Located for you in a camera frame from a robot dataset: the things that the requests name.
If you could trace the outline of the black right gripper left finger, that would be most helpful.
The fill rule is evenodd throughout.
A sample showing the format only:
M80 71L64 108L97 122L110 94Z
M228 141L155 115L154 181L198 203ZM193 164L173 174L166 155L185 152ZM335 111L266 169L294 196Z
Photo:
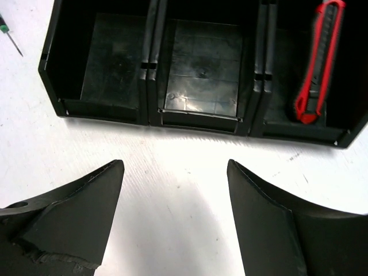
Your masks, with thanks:
M122 160L1 209L1 275L94 275L124 176Z

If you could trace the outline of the green black precision screwdriver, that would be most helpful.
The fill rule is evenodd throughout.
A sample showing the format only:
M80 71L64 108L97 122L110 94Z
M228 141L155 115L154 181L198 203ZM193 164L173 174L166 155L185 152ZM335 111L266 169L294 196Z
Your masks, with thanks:
M18 45L16 44L16 42L14 41L14 39L12 38L12 36L10 34L10 29L9 29L6 21L2 17L2 15L0 15L0 30L1 30L2 33L7 35L7 37L10 39L10 41L12 42L12 44L14 45L14 47L16 48L18 53L23 57L23 54L22 54L21 50L19 49Z

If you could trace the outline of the red black utility knife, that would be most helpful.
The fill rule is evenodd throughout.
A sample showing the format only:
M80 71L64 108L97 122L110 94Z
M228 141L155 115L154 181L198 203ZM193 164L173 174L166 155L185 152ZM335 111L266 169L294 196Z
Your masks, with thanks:
M328 98L345 7L345 1L323 1L316 9L306 72L292 101L294 118L303 124L319 119Z

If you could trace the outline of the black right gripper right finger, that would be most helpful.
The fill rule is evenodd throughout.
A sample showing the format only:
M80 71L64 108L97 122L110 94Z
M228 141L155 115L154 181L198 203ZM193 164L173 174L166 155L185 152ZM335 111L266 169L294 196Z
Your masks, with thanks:
M367 216L306 201L234 160L227 177L246 275L367 274Z

